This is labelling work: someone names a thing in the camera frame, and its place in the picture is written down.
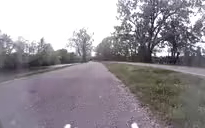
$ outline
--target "roadside grass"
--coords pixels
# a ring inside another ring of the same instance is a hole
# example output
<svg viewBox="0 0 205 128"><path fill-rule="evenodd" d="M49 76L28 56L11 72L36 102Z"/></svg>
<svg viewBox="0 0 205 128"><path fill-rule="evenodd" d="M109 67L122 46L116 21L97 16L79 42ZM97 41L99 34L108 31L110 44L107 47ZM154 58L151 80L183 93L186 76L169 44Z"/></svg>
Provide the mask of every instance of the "roadside grass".
<svg viewBox="0 0 205 128"><path fill-rule="evenodd" d="M162 120L177 128L205 128L205 78L151 67L104 64Z"/></svg>
<svg viewBox="0 0 205 128"><path fill-rule="evenodd" d="M21 77L27 77L27 76L37 75L40 73L59 70L59 69L70 67L70 66L72 66L72 65L66 65L66 66L54 67L54 68L38 67L38 68L31 68L31 69L23 70L23 71L19 71L19 72L16 72L16 71L0 72L0 83L8 81L8 80L21 78Z"/></svg>

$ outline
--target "white sky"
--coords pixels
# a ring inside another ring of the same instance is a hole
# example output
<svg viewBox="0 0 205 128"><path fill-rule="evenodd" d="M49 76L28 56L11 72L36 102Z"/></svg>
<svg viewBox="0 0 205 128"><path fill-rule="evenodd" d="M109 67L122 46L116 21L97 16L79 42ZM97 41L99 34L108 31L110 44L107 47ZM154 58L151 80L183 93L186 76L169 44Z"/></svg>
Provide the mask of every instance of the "white sky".
<svg viewBox="0 0 205 128"><path fill-rule="evenodd" d="M96 46L117 24L117 0L0 0L0 30L64 48L74 30L94 32Z"/></svg>

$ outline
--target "road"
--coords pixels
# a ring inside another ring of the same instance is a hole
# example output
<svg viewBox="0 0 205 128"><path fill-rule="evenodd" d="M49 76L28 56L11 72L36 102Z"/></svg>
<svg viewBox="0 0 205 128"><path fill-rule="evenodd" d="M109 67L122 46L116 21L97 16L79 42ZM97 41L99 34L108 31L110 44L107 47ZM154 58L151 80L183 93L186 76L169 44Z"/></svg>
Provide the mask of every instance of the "road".
<svg viewBox="0 0 205 128"><path fill-rule="evenodd" d="M89 62L0 84L2 128L159 128L102 64Z"/></svg>
<svg viewBox="0 0 205 128"><path fill-rule="evenodd" d="M123 64L138 65L138 66L149 66L149 67L154 67L154 68L167 69L167 70L172 70L172 71L182 72L186 74L192 74L196 76L205 77L205 68L148 64L148 63L131 63L131 62L111 62L111 63L123 63Z"/></svg>

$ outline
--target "green grass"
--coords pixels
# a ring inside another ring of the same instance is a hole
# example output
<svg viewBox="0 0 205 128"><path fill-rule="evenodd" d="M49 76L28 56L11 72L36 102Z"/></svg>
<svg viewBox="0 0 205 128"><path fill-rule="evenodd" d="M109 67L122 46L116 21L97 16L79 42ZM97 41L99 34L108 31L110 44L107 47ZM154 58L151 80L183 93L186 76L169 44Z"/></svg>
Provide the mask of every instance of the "green grass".
<svg viewBox="0 0 205 128"><path fill-rule="evenodd" d="M154 114L177 128L205 128L205 78L105 63Z"/></svg>

